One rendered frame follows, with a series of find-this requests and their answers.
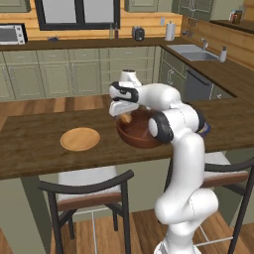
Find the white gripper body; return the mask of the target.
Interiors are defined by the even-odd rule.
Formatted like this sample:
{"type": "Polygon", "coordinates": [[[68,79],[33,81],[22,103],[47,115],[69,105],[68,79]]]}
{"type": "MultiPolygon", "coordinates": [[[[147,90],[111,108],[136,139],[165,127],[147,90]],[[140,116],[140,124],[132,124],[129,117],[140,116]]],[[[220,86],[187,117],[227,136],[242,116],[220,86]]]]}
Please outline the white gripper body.
{"type": "Polygon", "coordinates": [[[139,108],[137,103],[129,101],[112,101],[109,107],[109,114],[113,117],[134,111],[139,108]]]}

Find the tan bun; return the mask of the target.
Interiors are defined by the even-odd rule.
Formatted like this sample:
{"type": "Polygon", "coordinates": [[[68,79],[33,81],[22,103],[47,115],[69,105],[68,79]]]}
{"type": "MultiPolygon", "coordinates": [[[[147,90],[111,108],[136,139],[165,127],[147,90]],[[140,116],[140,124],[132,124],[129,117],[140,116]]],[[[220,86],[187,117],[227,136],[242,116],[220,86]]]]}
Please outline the tan bun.
{"type": "Polygon", "coordinates": [[[124,124],[129,124],[132,121],[132,116],[127,113],[121,114],[120,121],[124,124]]]}

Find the brown wooden bowl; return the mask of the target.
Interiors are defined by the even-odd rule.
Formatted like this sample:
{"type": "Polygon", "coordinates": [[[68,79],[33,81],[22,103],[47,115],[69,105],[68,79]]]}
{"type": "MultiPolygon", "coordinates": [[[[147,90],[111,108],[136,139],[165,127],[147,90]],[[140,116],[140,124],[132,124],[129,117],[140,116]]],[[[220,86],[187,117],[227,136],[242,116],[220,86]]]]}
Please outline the brown wooden bowl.
{"type": "Polygon", "coordinates": [[[116,129],[120,138],[128,145],[141,148],[152,149],[161,146],[149,132],[149,119],[153,115],[152,110],[135,110],[130,113],[132,120],[124,123],[120,118],[116,120],[116,129]]]}

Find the light wooden plate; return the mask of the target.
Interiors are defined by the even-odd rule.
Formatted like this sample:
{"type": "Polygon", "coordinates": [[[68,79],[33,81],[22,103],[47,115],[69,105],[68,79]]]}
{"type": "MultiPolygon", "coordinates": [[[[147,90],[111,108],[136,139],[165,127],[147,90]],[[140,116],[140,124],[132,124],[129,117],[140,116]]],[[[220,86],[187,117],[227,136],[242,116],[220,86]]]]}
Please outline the light wooden plate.
{"type": "Polygon", "coordinates": [[[66,131],[60,139],[61,145],[74,152],[87,151],[100,141],[99,133],[91,128],[78,127],[66,131]]]}

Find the blue rimmed plate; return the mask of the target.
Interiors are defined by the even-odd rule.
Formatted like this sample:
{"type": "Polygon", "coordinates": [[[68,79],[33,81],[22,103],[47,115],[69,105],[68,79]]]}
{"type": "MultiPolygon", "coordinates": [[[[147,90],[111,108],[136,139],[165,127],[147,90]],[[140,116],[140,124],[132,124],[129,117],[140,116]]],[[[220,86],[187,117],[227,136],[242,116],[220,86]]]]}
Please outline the blue rimmed plate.
{"type": "Polygon", "coordinates": [[[207,122],[205,122],[202,129],[198,131],[198,134],[201,137],[205,137],[209,132],[210,132],[210,125],[207,122]]]}

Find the green base cupboards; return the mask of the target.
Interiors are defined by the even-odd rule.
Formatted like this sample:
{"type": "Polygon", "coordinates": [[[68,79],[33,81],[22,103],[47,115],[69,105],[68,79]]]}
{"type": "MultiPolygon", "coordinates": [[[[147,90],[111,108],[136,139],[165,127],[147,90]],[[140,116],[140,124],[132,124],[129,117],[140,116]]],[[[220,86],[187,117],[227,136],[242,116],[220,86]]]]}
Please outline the green base cupboards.
{"type": "MultiPolygon", "coordinates": [[[[160,47],[0,52],[0,101],[105,94],[124,69],[184,96],[189,68],[160,47]]],[[[212,84],[209,99],[230,96],[212,84]]]]}

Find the black toaster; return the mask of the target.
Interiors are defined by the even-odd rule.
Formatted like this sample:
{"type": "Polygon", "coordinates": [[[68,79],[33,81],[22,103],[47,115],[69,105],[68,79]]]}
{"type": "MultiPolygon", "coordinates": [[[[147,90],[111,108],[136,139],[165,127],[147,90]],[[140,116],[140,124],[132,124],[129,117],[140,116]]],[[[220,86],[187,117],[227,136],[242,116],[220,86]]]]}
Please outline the black toaster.
{"type": "Polygon", "coordinates": [[[132,28],[132,37],[135,41],[143,41],[145,39],[145,30],[140,26],[134,26],[132,28]]]}

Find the dark dishwasher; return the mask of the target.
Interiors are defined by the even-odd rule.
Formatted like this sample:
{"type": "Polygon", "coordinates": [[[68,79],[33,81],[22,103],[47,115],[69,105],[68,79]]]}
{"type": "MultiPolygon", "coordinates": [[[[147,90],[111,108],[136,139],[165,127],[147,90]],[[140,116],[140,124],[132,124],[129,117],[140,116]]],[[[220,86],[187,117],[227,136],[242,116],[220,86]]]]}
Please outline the dark dishwasher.
{"type": "Polygon", "coordinates": [[[187,70],[184,99],[186,101],[208,100],[210,98],[212,82],[189,68],[187,70]]]}

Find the white paper towel roll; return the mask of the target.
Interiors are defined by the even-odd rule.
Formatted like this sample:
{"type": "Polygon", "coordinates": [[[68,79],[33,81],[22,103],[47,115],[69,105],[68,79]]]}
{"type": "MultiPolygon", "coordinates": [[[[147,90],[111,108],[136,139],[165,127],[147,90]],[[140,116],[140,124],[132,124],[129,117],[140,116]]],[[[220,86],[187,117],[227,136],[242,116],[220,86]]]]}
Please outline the white paper towel roll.
{"type": "Polygon", "coordinates": [[[176,31],[176,24],[173,21],[170,21],[166,27],[165,40],[173,41],[175,39],[175,31],[176,31]]]}

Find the dark chair with white seat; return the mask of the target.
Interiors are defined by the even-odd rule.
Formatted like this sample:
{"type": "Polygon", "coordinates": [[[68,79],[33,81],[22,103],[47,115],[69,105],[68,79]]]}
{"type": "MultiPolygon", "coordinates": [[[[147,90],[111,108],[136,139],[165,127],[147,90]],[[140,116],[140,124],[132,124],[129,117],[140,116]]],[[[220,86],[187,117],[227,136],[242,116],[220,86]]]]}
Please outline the dark chair with white seat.
{"type": "Polygon", "coordinates": [[[223,186],[243,196],[227,254],[233,254],[254,187],[254,158],[235,165],[207,164],[204,152],[174,153],[163,195],[156,203],[157,218],[168,226],[158,245],[161,254],[201,254],[192,243],[194,232],[218,210],[211,190],[223,186]]]}
{"type": "Polygon", "coordinates": [[[78,209],[105,205],[112,210],[114,230],[117,216],[123,218],[125,254],[131,254],[127,182],[132,170],[118,175],[115,166],[60,173],[58,184],[39,181],[38,189],[48,194],[57,254],[64,254],[61,228],[68,223],[69,237],[74,238],[72,216],[78,209]]]}

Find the steel sink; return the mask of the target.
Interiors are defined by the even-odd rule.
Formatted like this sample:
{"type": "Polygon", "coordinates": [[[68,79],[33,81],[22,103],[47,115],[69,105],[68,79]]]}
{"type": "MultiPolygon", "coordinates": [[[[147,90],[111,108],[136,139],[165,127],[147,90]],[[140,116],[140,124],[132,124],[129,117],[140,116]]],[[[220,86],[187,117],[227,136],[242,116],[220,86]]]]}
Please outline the steel sink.
{"type": "Polygon", "coordinates": [[[196,45],[168,45],[168,48],[191,62],[217,61],[218,56],[196,45]]]}

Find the black framed window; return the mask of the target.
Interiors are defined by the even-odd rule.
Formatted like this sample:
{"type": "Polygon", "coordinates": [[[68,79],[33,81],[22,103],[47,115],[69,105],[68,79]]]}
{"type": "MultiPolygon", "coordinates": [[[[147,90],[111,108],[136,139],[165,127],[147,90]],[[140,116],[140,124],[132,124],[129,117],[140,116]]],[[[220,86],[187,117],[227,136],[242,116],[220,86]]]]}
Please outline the black framed window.
{"type": "Polygon", "coordinates": [[[35,0],[41,31],[120,28],[120,0],[35,0]]]}

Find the white soap dispenser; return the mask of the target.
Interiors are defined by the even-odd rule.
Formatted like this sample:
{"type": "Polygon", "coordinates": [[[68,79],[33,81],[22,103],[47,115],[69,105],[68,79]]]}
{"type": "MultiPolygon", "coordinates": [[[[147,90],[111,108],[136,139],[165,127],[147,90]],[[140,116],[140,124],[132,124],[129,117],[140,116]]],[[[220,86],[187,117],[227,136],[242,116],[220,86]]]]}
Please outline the white soap dispenser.
{"type": "Polygon", "coordinates": [[[226,46],[223,46],[222,47],[222,50],[220,52],[220,55],[219,55],[219,58],[218,60],[221,62],[221,63],[224,63],[226,61],[226,55],[227,55],[227,48],[226,46]]]}

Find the white microwave oven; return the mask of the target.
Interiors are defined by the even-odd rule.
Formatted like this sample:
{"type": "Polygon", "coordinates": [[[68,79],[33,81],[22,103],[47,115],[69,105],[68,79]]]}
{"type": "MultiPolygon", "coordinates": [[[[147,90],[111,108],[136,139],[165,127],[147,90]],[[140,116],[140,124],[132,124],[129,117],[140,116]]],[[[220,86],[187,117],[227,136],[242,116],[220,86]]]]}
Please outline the white microwave oven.
{"type": "Polygon", "coordinates": [[[0,45],[25,45],[27,42],[25,24],[0,24],[0,45]]]}

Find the small jars on shelf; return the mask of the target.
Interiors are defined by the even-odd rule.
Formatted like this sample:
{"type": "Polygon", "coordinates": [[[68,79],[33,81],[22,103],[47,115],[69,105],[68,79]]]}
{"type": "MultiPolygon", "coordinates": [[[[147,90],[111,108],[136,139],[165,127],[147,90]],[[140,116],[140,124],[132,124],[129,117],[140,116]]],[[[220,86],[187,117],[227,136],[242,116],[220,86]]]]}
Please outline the small jars on shelf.
{"type": "Polygon", "coordinates": [[[229,21],[232,24],[239,24],[241,21],[242,12],[240,10],[233,10],[229,15],[229,21]]]}

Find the hanging utensil rail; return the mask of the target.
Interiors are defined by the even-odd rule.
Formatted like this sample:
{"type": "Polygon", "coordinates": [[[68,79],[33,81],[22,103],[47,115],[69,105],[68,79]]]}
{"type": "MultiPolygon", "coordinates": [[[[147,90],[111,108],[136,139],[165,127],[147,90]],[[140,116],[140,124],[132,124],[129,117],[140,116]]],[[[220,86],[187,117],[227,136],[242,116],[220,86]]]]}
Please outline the hanging utensil rail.
{"type": "Polygon", "coordinates": [[[184,36],[191,37],[194,34],[197,23],[198,23],[198,19],[188,18],[187,27],[184,30],[182,30],[182,34],[184,36]]]}

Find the green wall cupboards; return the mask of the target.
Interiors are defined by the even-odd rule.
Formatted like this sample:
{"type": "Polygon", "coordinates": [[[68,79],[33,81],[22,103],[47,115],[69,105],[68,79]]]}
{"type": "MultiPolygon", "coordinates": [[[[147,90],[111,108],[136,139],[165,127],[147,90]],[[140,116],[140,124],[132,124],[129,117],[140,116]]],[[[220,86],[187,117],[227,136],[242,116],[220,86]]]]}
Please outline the green wall cupboards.
{"type": "MultiPolygon", "coordinates": [[[[30,1],[0,0],[0,14],[28,13],[30,1]]],[[[172,12],[198,20],[227,20],[233,10],[243,9],[244,0],[124,0],[127,12],[172,12]]]]}

